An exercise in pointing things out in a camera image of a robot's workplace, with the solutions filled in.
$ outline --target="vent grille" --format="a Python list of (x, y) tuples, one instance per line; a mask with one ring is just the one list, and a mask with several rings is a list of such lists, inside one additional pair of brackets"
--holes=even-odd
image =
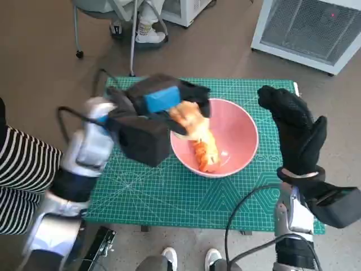
[(334, 65), (361, 32), (361, 11), (318, 0), (274, 0), (261, 43)]

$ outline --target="floor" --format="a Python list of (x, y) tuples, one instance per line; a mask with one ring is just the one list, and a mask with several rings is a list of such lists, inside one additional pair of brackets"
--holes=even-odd
[[(161, 50), (137, 52), (135, 72), (148, 75), (166, 72), (173, 76), (286, 78), (298, 82), (302, 97), (314, 115), (329, 118), (328, 139), (320, 165), (328, 182), (361, 184), (361, 51), (335, 77), (264, 53), (252, 53), (252, 40), (262, 1), (218, 1), (204, 11), (187, 30), (169, 24), (170, 41)], [(7, 106), (10, 125), (59, 148), (65, 144), (55, 122), (55, 108), (80, 108), (91, 92), (91, 80), (99, 67), (116, 75), (127, 75), (129, 38), (116, 42), (108, 33), (108, 22), (80, 16), (83, 60), (75, 57), (72, 7), (69, 1), (5, 1), (0, 9), (0, 95)], [(69, 120), (71, 129), (78, 125)], [(135, 270), (146, 256), (173, 246), (179, 270), (203, 270), (208, 248), (222, 253), (221, 230), (152, 228), (141, 233), (138, 226), (110, 225), (118, 232), (114, 252), (103, 263), (111, 270)], [(230, 251), (263, 243), (271, 234), (244, 237), (231, 233)], [(12, 267), (20, 251), (21, 237), (0, 237), (2, 270)], [(327, 228), (315, 237), (316, 251), (324, 270), (359, 270), (361, 267), (361, 222), (344, 230)], [(274, 248), (240, 262), (244, 270), (271, 270)]]

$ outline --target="wire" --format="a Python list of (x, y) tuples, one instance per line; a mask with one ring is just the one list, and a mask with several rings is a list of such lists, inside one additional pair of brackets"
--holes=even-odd
[(93, 79), (93, 89), (91, 91), (91, 96), (92, 97), (96, 97), (98, 96), (98, 83), (100, 81), (100, 75), (102, 73), (105, 73), (109, 78), (111, 78), (115, 84), (117, 85), (117, 88), (118, 89), (121, 89), (121, 84), (120, 84), (120, 81), (113, 75), (111, 75), (111, 73), (109, 73), (106, 69), (104, 68), (100, 68), (99, 70), (97, 70), (97, 72), (95, 73), (94, 75), (94, 79)]
[(237, 261), (239, 261), (240, 259), (250, 255), (250, 254), (253, 254), (255, 252), (258, 252), (264, 248), (267, 248), (269, 246), (272, 246), (273, 244), (275, 243), (278, 243), (280, 241), (282, 241), (283, 239), (285, 238), (288, 238), (288, 237), (297, 237), (301, 240), (303, 240), (304, 242), (306, 242), (307, 244), (307, 247), (309, 248), (309, 250), (312, 252), (312, 255), (316, 261), (316, 264), (317, 264), (317, 268), (319, 271), (322, 271), (322, 268), (321, 268), (321, 263), (320, 263), (320, 260), (314, 250), (314, 248), (309, 244), (309, 242), (302, 236), (298, 235), (298, 234), (284, 234), (284, 235), (281, 235), (281, 236), (278, 236), (277, 238), (275, 238), (274, 240), (271, 240), (265, 244), (262, 244), (258, 247), (255, 247), (255, 248), (251, 248), (250, 250), (247, 250), (239, 255), (237, 255), (236, 257), (234, 257), (231, 261), (230, 261), (230, 258), (229, 258), (229, 255), (228, 255), (228, 232), (230, 230), (230, 227), (231, 227), (231, 224), (232, 224), (232, 221), (234, 219), (234, 217), (236, 216), (238, 210), (241, 208), (241, 206), (244, 204), (244, 202), (249, 199), (253, 194), (255, 194), (256, 192), (258, 191), (261, 191), (261, 190), (264, 190), (264, 189), (269, 189), (269, 188), (279, 188), (279, 185), (276, 185), (276, 184), (272, 184), (272, 185), (264, 185), (264, 186), (260, 186), (260, 187), (257, 187), (255, 189), (253, 189), (250, 193), (248, 193), (244, 198), (242, 198), (241, 201), (239, 201), (239, 203), (237, 204), (237, 206), (234, 208), (230, 218), (228, 219), (228, 223), (227, 223), (227, 226), (226, 226), (226, 233), (224, 235), (224, 250), (226, 252), (226, 261), (227, 261), (227, 271), (231, 271), (231, 267), (233, 264), (235, 264)]
[(62, 133), (62, 135), (63, 135), (64, 140), (66, 141), (66, 143), (69, 143), (70, 138), (69, 138), (67, 129), (65, 128), (65, 124), (64, 124), (64, 120), (63, 120), (63, 115), (61, 114), (62, 111), (69, 112), (69, 113), (71, 113), (73, 116), (78, 117), (79, 119), (81, 119), (82, 121), (88, 121), (88, 122), (90, 122), (90, 123), (93, 123), (93, 124), (96, 124), (96, 125), (98, 125), (98, 126), (101, 126), (101, 127), (105, 128), (104, 124), (98, 122), (97, 120), (90, 119), (90, 118), (84, 116), (83, 114), (75, 111), (74, 109), (71, 109), (70, 107), (60, 106), (60, 107), (58, 107), (58, 109), (57, 109), (56, 118), (57, 118), (58, 123), (59, 123), (59, 126), (60, 126), (60, 131), (61, 131), (61, 133)]
[(277, 188), (279, 189), (279, 185), (264, 185), (264, 186), (260, 186), (258, 188), (253, 189), (250, 193), (248, 193), (244, 198), (242, 198), (242, 200), (237, 204), (237, 206), (234, 208), (230, 218), (228, 219), (228, 223), (226, 226), (226, 233), (224, 235), (224, 250), (226, 252), (226, 261), (227, 261), (227, 265), (230, 262), (230, 257), (228, 255), (228, 232), (230, 231), (230, 227), (233, 221), (233, 218), (236, 216), (238, 210), (241, 208), (241, 206), (244, 204), (244, 202), (249, 199), (253, 194), (255, 194), (256, 192), (260, 191), (260, 190), (264, 190), (264, 189), (269, 189), (269, 188)]

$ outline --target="shoe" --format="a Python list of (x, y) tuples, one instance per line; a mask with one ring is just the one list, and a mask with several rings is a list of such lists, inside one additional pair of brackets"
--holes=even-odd
[(151, 24), (140, 22), (138, 26), (138, 34), (135, 38), (137, 48), (159, 48), (165, 42), (166, 37), (163, 32), (156, 32)]
[(207, 252), (207, 255), (205, 255), (205, 262), (204, 262), (205, 271), (209, 271), (210, 266), (213, 265), (217, 260), (220, 260), (221, 258), (222, 258), (221, 253), (218, 250), (211, 248)]
[(122, 37), (122, 25), (119, 20), (112, 21), (109, 30), (111, 32), (112, 38), (121, 38)]
[(162, 255), (167, 258), (168, 261), (171, 262), (171, 265), (173, 267), (173, 271), (177, 271), (178, 267), (178, 259), (177, 259), (177, 253), (172, 247), (167, 247), (165, 250), (163, 250)]

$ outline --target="green cutting mat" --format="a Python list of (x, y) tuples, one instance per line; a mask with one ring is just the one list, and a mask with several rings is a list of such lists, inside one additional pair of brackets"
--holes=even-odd
[[(185, 78), (209, 87), (211, 96), (235, 102), (246, 109), (257, 124), (259, 148), (253, 161), (241, 172), (209, 179), (191, 173), (171, 154), (157, 168), (126, 159), (115, 149), (92, 194), (87, 220), (138, 225), (224, 229), (236, 203), (254, 187), (278, 183), (281, 165), (276, 126), (268, 111), (257, 103), (263, 85), (295, 92), (287, 80)], [(123, 89), (140, 78), (118, 77)], [(108, 85), (116, 85), (108, 80)], [(258, 192), (236, 215), (232, 227), (273, 231), (277, 189)], [(315, 232), (324, 226), (315, 221)]]

